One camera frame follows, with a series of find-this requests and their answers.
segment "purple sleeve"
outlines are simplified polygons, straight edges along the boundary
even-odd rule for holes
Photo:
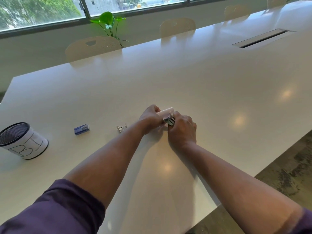
[[[0,226],[1,234],[96,234],[103,204],[65,179],[56,180],[32,205]]]
[[[291,234],[312,234],[312,212],[304,209],[302,218],[292,230]]]

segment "white table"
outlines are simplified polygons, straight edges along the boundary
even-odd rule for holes
[[[199,145],[255,176],[312,128],[311,19],[312,2],[299,1],[15,77],[0,130],[25,121],[50,145],[30,161],[0,150],[0,222],[150,104],[192,116]],[[297,32],[254,50],[232,46],[277,28]],[[76,136],[85,123],[91,131]],[[188,168],[166,133],[145,136],[99,233],[186,232],[218,203]]]

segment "mesh pen holder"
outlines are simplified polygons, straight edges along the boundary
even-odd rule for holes
[[[49,141],[34,131],[26,122],[13,124],[0,132],[0,147],[23,159],[39,156],[48,145]]]

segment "chair backrest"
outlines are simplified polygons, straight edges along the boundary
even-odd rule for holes
[[[66,48],[65,54],[67,61],[72,62],[119,49],[121,46],[117,39],[109,36],[97,36],[73,42]]]
[[[172,35],[184,33],[187,31],[195,30],[195,21],[189,18],[176,18],[165,20],[160,25],[160,36],[162,38]]]
[[[283,6],[286,5],[287,0],[267,0],[268,3],[268,9],[274,8],[277,6]]]
[[[251,11],[249,7],[244,5],[232,5],[227,6],[224,10],[225,21],[236,19],[245,15],[250,15]]]

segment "forearm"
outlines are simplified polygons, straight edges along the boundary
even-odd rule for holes
[[[91,193],[107,208],[144,135],[144,126],[144,122],[136,122],[64,178]]]
[[[302,216],[298,204],[195,143],[184,153],[245,233],[288,233]]]

